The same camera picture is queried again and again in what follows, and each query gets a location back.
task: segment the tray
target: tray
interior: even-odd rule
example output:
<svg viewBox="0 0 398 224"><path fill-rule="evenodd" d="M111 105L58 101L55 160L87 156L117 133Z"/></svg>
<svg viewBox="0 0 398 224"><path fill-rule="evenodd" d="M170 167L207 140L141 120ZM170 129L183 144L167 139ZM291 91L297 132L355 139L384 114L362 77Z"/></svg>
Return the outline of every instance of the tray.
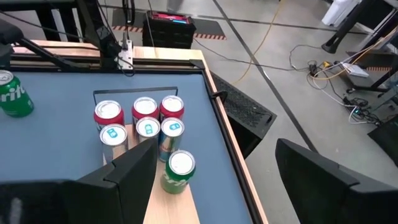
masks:
<svg viewBox="0 0 398 224"><path fill-rule="evenodd" d="M135 131L132 125L126 125L128 132L129 149L137 145ZM122 153L114 152L114 157ZM197 209L192 197L189 184L187 188L178 195L172 195L160 186L160 177L165 169L165 163L157 161L155 181L149 198L144 224L196 224L199 222Z"/></svg>

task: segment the wire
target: wire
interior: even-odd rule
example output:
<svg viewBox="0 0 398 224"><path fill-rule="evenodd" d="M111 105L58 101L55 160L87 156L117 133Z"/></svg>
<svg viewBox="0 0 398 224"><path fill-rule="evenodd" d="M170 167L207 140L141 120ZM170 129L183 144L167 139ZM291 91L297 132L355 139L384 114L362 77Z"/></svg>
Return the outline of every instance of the wire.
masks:
<svg viewBox="0 0 398 224"><path fill-rule="evenodd" d="M84 37L79 37L79 36L77 36L77 35L68 34L68 33L66 33L66 32L62 32L62 31L59 31L59 30L50 29L50 28L47 28L47 27L43 27L43 26L36 25L36 24L34 24L34 23L31 23L31 22L29 22L29 21L25 21L25 20L23 20L23 19L20 19L20 18L18 18L18 17L16 17L16 16L13 16L13 15L8 14L8 13L6 13L6 12L3 12L3 11L1 11L1 10L0 10L0 14L3 14L3 15L5 15L5 16L11 17L11 18L16 19L16 20L18 20L18 21L24 22L24 23L29 24L29 25L31 25L31 26L41 28L41 29L43 29L43 30L47 30L47 31L50 31L50 32L56 32L56 33L59 33L59 34L65 34L65 35L67 35L67 36L69 36L69 37L75 37L75 38L79 38L79 39L81 39L81 40L87 40L87 39L84 38Z"/></svg>
<svg viewBox="0 0 398 224"><path fill-rule="evenodd" d="M104 5L105 5L105 10L106 10L106 17L105 19L108 20L108 4L106 3L106 0L104 0Z"/></svg>
<svg viewBox="0 0 398 224"><path fill-rule="evenodd" d="M60 10L58 9L58 7L57 7L57 6L54 6L54 4L52 4L52 2L50 2L49 0L44 0L44 1L45 1L47 4L49 4L54 10L57 10L57 11L61 14L61 12L60 12ZM77 30L78 35L79 35L80 37L83 37L83 35L81 34L79 28L76 27L76 30Z"/></svg>
<svg viewBox="0 0 398 224"><path fill-rule="evenodd" d="M310 48L313 48L313 49L321 49L320 47L315 47L315 46L311 46L311 45L308 45L308 44L298 44L298 45L296 45L291 51L290 51L290 53L289 53L289 64L290 64L290 66L292 67L292 68L294 68L294 70L296 70L296 71L298 71L298 72L301 72L301 71L299 71L299 70L301 70L301 68L297 68L295 65L293 65L293 63L292 63L292 54L293 54L293 51L296 49L296 48L298 48L298 47L310 47Z"/></svg>
<svg viewBox="0 0 398 224"><path fill-rule="evenodd" d="M149 0L148 0L148 3L149 3L149 8L150 8L150 14L152 15L152 6L150 6L150 1ZM149 29L150 41L152 42L152 46L153 46L155 54L156 54L155 42L154 42L154 37L152 36L152 29L150 28L150 24L149 24L148 13L145 13L145 16L147 17L147 24L148 24L148 29Z"/></svg>
<svg viewBox="0 0 398 224"><path fill-rule="evenodd" d="M337 67L337 66L341 65L343 62L346 62L346 61L348 61L349 59L353 58L354 56L357 56L357 54L360 54L360 53L361 53L361 55L358 56L358 57L351 63L352 65L355 64L363 55L365 55L367 52L369 52L370 50L372 50L373 48L375 48L377 45L379 45L381 42L383 42L384 39L386 39L386 38L388 38L389 36L393 35L395 32L398 32L398 28L397 28L397 27L394 28L394 29L393 29L390 33L388 33L385 37L380 38L375 44L373 44L373 45L371 45L371 46L369 46L369 47L367 47L367 48L365 48L365 49L363 49L363 50L357 52L356 54L352 55L351 57L347 58L346 60L344 60L344 61L342 61L342 62L340 62L340 63L337 63L337 64L335 64L335 65L332 65L332 66L330 66L330 67L328 67L328 68L323 69L322 71L319 71L318 73L323 72L323 71L326 71L326 70L329 70L329 69L332 69L332 68L334 68L334 67ZM332 78L335 78L335 77L341 75L344 71L347 72L347 69L344 68L342 71L340 71L340 72L338 72L337 74L332 75L331 77L328 77L328 78L317 78L316 76L314 76L314 77L312 77L312 78L313 78L313 79L316 79L316 80L329 80L329 79L332 79Z"/></svg>
<svg viewBox="0 0 398 224"><path fill-rule="evenodd" d="M252 62L245 62L243 60L238 60L238 59L233 59L233 58L228 58L225 57L224 55L215 52L214 50L211 50L210 48L206 47L205 45L203 45L201 42L199 42L199 40L197 40L196 38L193 39L196 43L198 43L199 45L201 45L203 48L207 49L208 51L212 52L215 55L218 55L220 57L222 57L225 60L229 60L229 61L234 61L234 62L240 62L240 63L246 63L246 64L252 64L252 65L256 65L256 66L260 66L260 67L264 67L264 68L273 68L273 69L277 69L277 70L283 70L283 71L295 71L295 70L307 70L308 67L305 68L298 68L298 69L294 69L294 68L280 68L280 67L274 67L274 66L270 66L270 65L261 65L261 64L257 64L257 63L252 63Z"/></svg>
<svg viewBox="0 0 398 224"><path fill-rule="evenodd" d="M280 1L279 5L278 5L278 8L277 8L277 10L276 10L276 12L275 12L275 14L274 14L274 17L272 18L271 23L269 24L268 30L267 30L267 32L266 32L264 38L262 39L260 45L259 45L258 48L254 51L253 56L256 55L256 53L260 50L260 48L261 48L261 46L263 45L263 43L266 41L266 39L267 39L267 37L268 37L268 34L269 34L269 32L271 31L272 26L274 25L275 19L276 19L276 17L278 16L279 11L282 9L282 6L283 6L284 3L285 3L285 0L281 0L281 1ZM248 74L248 71L250 70L251 65L252 65L251 63L252 63L252 58L250 58L250 64L249 64L248 68L246 69L246 71L244 72L244 74L241 76L241 78L239 78L239 79L236 80L235 82L232 82L233 85L235 85L235 84L237 84L238 82L240 82L240 81Z"/></svg>
<svg viewBox="0 0 398 224"><path fill-rule="evenodd" d="M122 5L123 5L123 13L124 13L124 28L126 32L126 37L129 40L129 26L128 26L128 20L129 20L129 13L130 13L130 7L129 7L129 1L127 0L122 0Z"/></svg>
<svg viewBox="0 0 398 224"><path fill-rule="evenodd" d="M328 74L326 74L326 72L330 72L332 75L334 75L334 73L332 73L331 71L326 70L326 71L323 72L323 74L325 74L325 76L326 76L327 78L329 78L329 77L328 77ZM343 97L341 97L339 94L337 94L337 92L336 92L336 90L335 90L335 87L333 86L333 83L331 82L331 80L328 80L328 81L330 82L330 86L331 86L331 89L333 90L333 93L334 93L338 98L340 98L341 100L343 100Z"/></svg>
<svg viewBox="0 0 398 224"><path fill-rule="evenodd" d="M356 111L356 109L357 109L357 106L355 106L354 109L353 109L353 110L351 111L351 113L349 114L348 122L349 122L350 124L369 124L369 121L361 121L361 122L352 122L352 121L351 121L351 117L353 116L353 113L354 113L354 111Z"/></svg>

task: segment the blue-gray tabletop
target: blue-gray tabletop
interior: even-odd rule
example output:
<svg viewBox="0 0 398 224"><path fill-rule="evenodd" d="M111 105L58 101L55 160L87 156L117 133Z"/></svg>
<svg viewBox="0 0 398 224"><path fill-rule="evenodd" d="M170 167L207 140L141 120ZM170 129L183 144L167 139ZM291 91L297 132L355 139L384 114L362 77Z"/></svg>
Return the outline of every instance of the blue-gray tabletop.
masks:
<svg viewBox="0 0 398 224"><path fill-rule="evenodd" d="M251 223L243 193L206 92L202 75L112 73L14 73L35 104L25 118L0 113L0 181L73 179L103 165L93 120L93 91L177 86L185 103L181 149L195 157L190 180L201 223ZM140 96L160 103L174 91L96 95L116 100L131 123L130 108Z"/></svg>

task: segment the black metal grate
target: black metal grate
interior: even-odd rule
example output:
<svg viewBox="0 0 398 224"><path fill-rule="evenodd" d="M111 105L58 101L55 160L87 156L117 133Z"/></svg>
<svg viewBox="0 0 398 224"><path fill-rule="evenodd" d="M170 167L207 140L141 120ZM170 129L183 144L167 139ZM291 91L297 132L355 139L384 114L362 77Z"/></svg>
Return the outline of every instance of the black metal grate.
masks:
<svg viewBox="0 0 398 224"><path fill-rule="evenodd" d="M212 75L217 90L228 92L224 102L228 116L240 120L254 134L263 138L265 129L268 129L266 126L271 125L272 119L276 116L222 78L215 74Z"/></svg>

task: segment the black case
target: black case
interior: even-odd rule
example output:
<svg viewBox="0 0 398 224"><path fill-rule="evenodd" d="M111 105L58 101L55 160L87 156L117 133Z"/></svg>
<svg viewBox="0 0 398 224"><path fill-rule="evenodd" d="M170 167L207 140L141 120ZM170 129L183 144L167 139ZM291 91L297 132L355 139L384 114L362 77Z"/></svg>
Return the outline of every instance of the black case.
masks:
<svg viewBox="0 0 398 224"><path fill-rule="evenodd" d="M147 11L144 14L144 25L142 30L143 46L153 47L149 33L149 30L151 30L155 47L190 49L193 35L197 28L191 17L188 17L188 21L189 24L180 24L168 20L152 19L151 12Z"/></svg>

